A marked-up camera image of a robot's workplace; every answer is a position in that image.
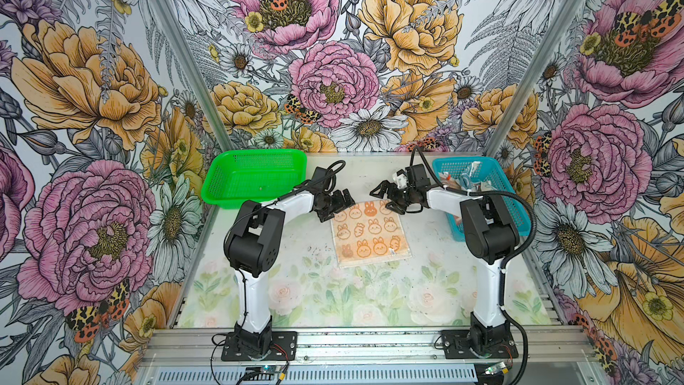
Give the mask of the orange bunny towel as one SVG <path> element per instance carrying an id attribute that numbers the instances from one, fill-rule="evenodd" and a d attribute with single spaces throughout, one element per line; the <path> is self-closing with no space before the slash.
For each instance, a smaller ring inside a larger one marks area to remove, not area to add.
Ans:
<path id="1" fill-rule="evenodd" d="M 388 209 L 388 203 L 360 202 L 334 216 L 331 229 L 340 267 L 411 258 L 400 216 Z"/>

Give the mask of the green plastic basket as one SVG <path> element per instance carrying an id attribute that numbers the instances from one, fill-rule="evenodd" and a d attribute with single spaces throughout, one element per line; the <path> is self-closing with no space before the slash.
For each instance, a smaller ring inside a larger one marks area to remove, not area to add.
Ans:
<path id="1" fill-rule="evenodd" d="M 294 149 L 239 150 L 212 161 L 201 199 L 225 210 L 244 201 L 272 201 L 306 179 L 306 155 Z"/>

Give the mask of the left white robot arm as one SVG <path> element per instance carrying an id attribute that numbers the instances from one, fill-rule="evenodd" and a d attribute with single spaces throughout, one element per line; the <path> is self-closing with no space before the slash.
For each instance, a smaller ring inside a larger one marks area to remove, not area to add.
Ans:
<path id="1" fill-rule="evenodd" d="M 223 344 L 221 359 L 237 362 L 267 358 L 288 360 L 294 351 L 297 333 L 274 336 L 269 308 L 268 272 L 281 249 L 283 230 L 288 222 L 313 213 L 325 223 L 356 204 L 349 190 L 336 187 L 337 174 L 346 165 L 337 160 L 327 168 L 318 167 L 313 177 L 272 201 L 245 201 L 224 239 L 224 254 L 239 285 L 240 315 Z"/>

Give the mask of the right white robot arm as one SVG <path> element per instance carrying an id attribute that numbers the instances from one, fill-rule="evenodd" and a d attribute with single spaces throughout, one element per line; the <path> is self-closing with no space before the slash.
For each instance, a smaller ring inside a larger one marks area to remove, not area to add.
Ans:
<path id="1" fill-rule="evenodd" d="M 468 334 L 460 337 L 442 332 L 446 350 L 469 350 L 474 356 L 518 355 L 511 333 L 512 321 L 506 317 L 505 265 L 520 242 L 518 228 L 498 192 L 473 192 L 433 182 L 423 165 L 397 171 L 390 180 L 381 181 L 370 196 L 387 199 L 387 208 L 397 214 L 420 210 L 445 212 L 461 220 L 465 243 L 477 260 L 477 298 L 470 313 Z"/>

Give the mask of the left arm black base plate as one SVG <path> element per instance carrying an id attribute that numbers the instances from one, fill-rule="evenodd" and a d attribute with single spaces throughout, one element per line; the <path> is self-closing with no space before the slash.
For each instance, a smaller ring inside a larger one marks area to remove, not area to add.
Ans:
<path id="1" fill-rule="evenodd" d="M 294 331 L 229 333 L 220 358 L 224 362 L 293 361 L 297 338 Z"/>

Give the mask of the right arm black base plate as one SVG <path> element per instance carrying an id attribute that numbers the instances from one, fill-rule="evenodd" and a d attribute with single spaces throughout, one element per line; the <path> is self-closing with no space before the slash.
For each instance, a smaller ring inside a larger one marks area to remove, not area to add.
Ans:
<path id="1" fill-rule="evenodd" d="M 506 331 L 480 332 L 475 329 L 443 330 L 435 344 L 446 359 L 516 359 L 518 348 L 512 334 Z"/>

